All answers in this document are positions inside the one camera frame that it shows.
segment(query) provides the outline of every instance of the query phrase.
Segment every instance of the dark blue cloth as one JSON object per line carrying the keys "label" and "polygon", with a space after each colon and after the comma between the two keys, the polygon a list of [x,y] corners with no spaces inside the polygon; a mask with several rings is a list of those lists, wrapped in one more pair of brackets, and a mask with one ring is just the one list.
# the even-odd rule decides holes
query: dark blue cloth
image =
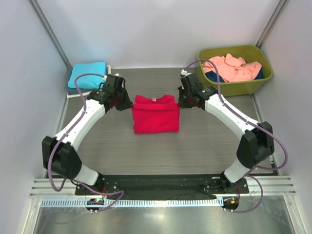
{"label": "dark blue cloth", "polygon": [[[206,73],[206,77],[209,80],[213,81],[213,82],[217,82],[216,73],[214,73],[214,72],[207,72]],[[221,76],[219,76],[219,77],[220,77],[220,83],[225,83],[225,80]],[[262,68],[260,69],[260,71],[259,71],[259,73],[258,73],[258,75],[256,76],[255,79],[263,79],[263,70],[262,70]]]}

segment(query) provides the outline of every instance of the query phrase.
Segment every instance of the plastic bin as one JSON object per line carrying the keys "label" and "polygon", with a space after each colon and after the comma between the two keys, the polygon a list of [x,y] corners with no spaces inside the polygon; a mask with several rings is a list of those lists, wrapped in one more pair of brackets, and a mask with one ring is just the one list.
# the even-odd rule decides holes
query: plastic bin
{"label": "plastic bin", "polygon": [[[198,59],[210,59],[214,56],[226,56],[227,53],[232,54],[236,58],[242,57],[246,63],[255,61],[260,62],[263,69],[263,79],[221,83],[221,93],[223,96],[253,94],[272,77],[273,70],[268,60],[265,58],[262,51],[253,45],[205,49],[199,52]],[[199,80],[202,82],[204,87],[213,86],[217,88],[217,83],[209,80],[206,77],[202,63],[204,62],[200,62],[196,72]]]}

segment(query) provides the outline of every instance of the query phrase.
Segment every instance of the white wall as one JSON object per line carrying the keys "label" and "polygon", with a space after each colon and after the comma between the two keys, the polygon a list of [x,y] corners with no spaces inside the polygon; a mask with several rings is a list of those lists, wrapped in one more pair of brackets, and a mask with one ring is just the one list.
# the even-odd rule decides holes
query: white wall
{"label": "white wall", "polygon": [[[312,225],[312,2],[289,1],[263,46],[274,76],[257,93],[265,120],[287,146],[289,163],[283,170],[292,177]],[[283,153],[277,148],[278,161]]]}
{"label": "white wall", "polygon": [[0,57],[0,232],[14,234],[43,176],[41,141],[55,134],[65,66],[26,0],[1,1]]}
{"label": "white wall", "polygon": [[255,44],[278,0],[39,0],[72,64],[182,67],[207,47]]}

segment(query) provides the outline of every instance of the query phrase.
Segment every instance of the pink cloth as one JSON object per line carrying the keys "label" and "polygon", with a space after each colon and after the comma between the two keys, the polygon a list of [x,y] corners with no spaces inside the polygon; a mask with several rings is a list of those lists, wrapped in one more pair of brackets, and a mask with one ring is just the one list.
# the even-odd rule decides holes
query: pink cloth
{"label": "pink cloth", "polygon": [[172,95],[149,99],[136,96],[132,107],[135,133],[178,132],[180,108]]}
{"label": "pink cloth", "polygon": [[[226,82],[249,81],[257,77],[261,64],[259,62],[247,63],[241,57],[234,58],[231,54],[226,57],[216,56],[210,59],[219,72],[219,75]],[[215,72],[214,67],[209,62],[203,63],[204,72]]]}

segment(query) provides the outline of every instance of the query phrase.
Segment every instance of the white led strip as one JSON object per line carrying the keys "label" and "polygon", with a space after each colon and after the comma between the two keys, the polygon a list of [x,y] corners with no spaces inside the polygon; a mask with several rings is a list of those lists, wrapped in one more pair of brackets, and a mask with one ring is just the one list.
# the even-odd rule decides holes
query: white led strip
{"label": "white led strip", "polygon": [[[92,207],[87,205],[90,198],[44,198],[41,207]],[[110,205],[113,200],[104,200],[104,207]],[[143,201],[120,200],[113,207],[196,207],[196,206],[223,206],[222,197],[214,200],[168,200],[168,201]]]}

